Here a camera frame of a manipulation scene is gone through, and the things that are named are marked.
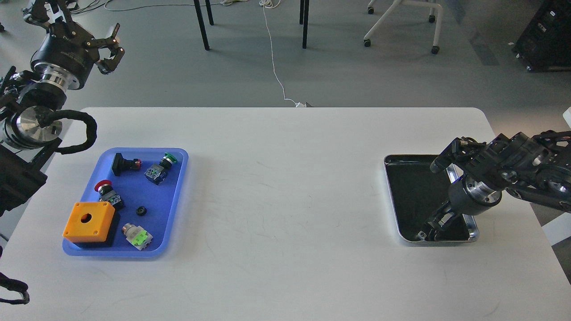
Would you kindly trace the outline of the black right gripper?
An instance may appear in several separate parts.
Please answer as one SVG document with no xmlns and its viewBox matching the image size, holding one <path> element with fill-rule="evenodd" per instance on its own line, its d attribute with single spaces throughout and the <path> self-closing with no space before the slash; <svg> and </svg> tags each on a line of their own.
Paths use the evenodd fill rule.
<svg viewBox="0 0 571 321">
<path fill-rule="evenodd" d="M 465 241 L 467 229 L 462 215 L 476 216 L 500 203 L 502 192 L 470 176 L 457 179 L 448 191 L 449 200 L 435 210 L 415 235 L 416 241 Z"/>
</svg>

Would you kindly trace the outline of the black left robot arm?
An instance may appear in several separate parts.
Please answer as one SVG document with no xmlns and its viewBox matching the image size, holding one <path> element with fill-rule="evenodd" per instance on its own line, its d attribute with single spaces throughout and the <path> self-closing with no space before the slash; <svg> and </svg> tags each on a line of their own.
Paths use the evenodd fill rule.
<svg viewBox="0 0 571 321">
<path fill-rule="evenodd" d="M 98 39 L 73 20 L 65 0 L 31 0 L 22 13 L 46 37 L 30 70 L 12 66 L 1 79 L 1 213 L 25 204 L 46 183 L 41 169 L 51 155 L 94 145 L 96 120 L 63 110 L 66 91 L 84 88 L 94 66 L 112 73 L 125 53 L 117 37 L 120 24 Z"/>
</svg>

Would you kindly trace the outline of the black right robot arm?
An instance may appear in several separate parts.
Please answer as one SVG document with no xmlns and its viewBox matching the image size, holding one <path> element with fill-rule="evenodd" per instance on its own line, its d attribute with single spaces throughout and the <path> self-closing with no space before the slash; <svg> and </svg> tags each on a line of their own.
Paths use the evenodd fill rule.
<svg viewBox="0 0 571 321">
<path fill-rule="evenodd" d="M 415 238 L 434 241 L 459 217 L 476 216 L 493 206 L 507 191 L 512 197 L 570 211 L 570 132 L 542 132 L 512 138 L 500 134 L 489 143 L 455 138 L 431 163 L 438 173 L 450 165 L 461 177 L 448 189 L 448 199 L 422 225 Z"/>
</svg>

